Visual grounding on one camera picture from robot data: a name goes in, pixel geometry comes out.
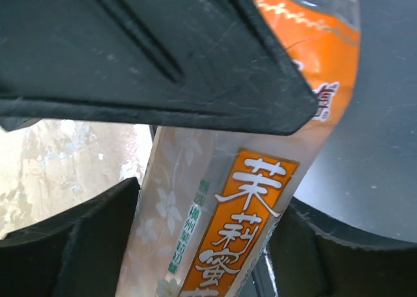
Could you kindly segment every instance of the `scratched black surface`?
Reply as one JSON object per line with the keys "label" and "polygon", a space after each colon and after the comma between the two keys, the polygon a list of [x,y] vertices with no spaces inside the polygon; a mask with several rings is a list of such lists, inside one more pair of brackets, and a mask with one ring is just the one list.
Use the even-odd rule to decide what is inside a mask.
{"label": "scratched black surface", "polygon": [[0,116],[291,134],[317,109],[252,0],[0,0]]}
{"label": "scratched black surface", "polygon": [[417,242],[417,0],[360,0],[351,105],[296,196],[375,234]]}

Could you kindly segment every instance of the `orange label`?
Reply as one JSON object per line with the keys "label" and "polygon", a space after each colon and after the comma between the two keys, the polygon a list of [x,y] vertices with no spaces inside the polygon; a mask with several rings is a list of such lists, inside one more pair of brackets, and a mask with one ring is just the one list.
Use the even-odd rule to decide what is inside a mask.
{"label": "orange label", "polygon": [[356,81],[359,30],[292,0],[254,1],[317,95],[319,108],[313,120],[338,123]]}
{"label": "orange label", "polygon": [[225,296],[298,162],[242,149],[232,167],[180,297]]}

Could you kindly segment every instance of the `red logo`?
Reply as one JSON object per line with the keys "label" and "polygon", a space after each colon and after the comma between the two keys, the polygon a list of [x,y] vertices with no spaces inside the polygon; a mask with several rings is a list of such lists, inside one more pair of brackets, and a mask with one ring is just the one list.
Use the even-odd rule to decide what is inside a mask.
{"label": "red logo", "polygon": [[339,82],[323,83],[316,91],[315,94],[319,100],[319,108],[315,113],[313,119],[326,121],[330,116],[330,106],[332,104],[333,96],[339,88]]}

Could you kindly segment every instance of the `white flower print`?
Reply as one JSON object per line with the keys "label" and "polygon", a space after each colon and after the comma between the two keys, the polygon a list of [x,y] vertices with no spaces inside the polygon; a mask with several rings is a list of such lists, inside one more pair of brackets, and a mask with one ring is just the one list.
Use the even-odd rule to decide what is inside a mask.
{"label": "white flower print", "polygon": [[173,248],[171,248],[170,246],[161,247],[158,250],[158,256],[159,257],[166,257],[169,254],[171,254],[172,251],[173,251]]}
{"label": "white flower print", "polygon": [[175,152],[174,146],[166,139],[161,141],[161,150],[164,153],[165,158],[171,163],[175,164],[177,159],[177,153]]}
{"label": "white flower print", "polygon": [[169,282],[166,279],[160,279],[156,286],[156,295],[158,297],[177,297],[180,289],[181,287],[175,279],[171,279]]}
{"label": "white flower print", "polygon": [[185,150],[187,165],[191,164],[195,152],[200,154],[203,152],[194,134],[195,130],[193,129],[178,129],[175,131],[177,143]]}
{"label": "white flower print", "polygon": [[156,209],[161,217],[167,219],[168,229],[172,235],[175,230],[175,220],[182,220],[180,212],[175,205],[175,193],[174,191],[171,191],[171,193],[167,195],[166,191],[162,188],[158,188],[157,191],[161,201],[156,204]]}
{"label": "white flower print", "polygon": [[144,220],[139,217],[139,227],[136,230],[136,236],[140,237],[142,244],[148,245],[150,240],[157,240],[155,230],[152,226],[154,220]]}

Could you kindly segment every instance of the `plastic bottle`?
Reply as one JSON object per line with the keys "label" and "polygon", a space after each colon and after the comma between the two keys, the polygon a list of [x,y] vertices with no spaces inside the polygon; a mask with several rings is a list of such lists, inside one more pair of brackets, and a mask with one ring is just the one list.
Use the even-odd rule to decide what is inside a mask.
{"label": "plastic bottle", "polygon": [[254,2],[320,107],[286,137],[159,128],[119,297],[238,296],[349,104],[359,58],[358,1]]}

